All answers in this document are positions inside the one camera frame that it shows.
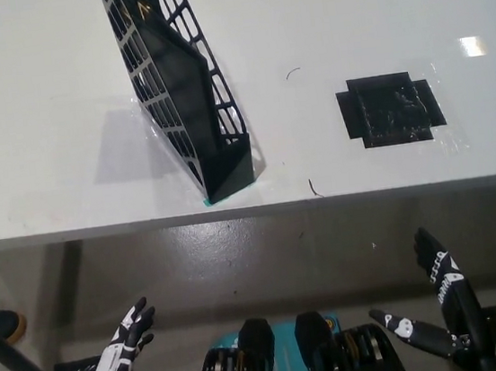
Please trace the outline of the robot left white black hand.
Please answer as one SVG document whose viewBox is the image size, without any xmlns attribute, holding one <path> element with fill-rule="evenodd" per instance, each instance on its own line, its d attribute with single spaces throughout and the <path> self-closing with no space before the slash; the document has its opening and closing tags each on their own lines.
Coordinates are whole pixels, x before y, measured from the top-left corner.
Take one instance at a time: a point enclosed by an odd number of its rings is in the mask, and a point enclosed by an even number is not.
<svg viewBox="0 0 496 371">
<path fill-rule="evenodd" d="M 151 343 L 155 307 L 141 297 L 118 325 L 110 343 L 103 349 L 96 371 L 133 371 L 133 364 L 143 348 Z"/>
</svg>

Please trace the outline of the robot right black white hand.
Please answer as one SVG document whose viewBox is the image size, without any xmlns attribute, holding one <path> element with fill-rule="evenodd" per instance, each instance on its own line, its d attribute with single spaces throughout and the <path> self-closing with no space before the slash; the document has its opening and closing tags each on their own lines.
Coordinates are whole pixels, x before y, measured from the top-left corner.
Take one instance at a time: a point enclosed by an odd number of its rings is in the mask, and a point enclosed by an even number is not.
<svg viewBox="0 0 496 371">
<path fill-rule="evenodd" d="M 424 228 L 414 235 L 416 261 L 434 289 L 445 327 L 373 309 L 369 316 L 416 349 L 441 358 L 457 354 L 492 356 L 495 344 L 468 278 L 442 243 Z"/>
</svg>

